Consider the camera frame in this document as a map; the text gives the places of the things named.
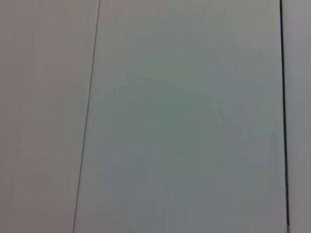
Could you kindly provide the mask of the black wall panel joint strip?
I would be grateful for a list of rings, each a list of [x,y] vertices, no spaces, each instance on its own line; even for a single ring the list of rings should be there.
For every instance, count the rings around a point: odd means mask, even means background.
[[[285,62],[284,62],[284,34],[283,34],[283,5],[279,1],[280,42],[281,42],[281,72],[282,72],[282,108],[283,108],[283,138],[284,138],[284,169],[285,169],[285,197],[286,197],[286,233],[290,233],[289,208],[289,180],[288,180],[288,149],[287,149],[287,122],[286,122],[286,90],[285,90]]]

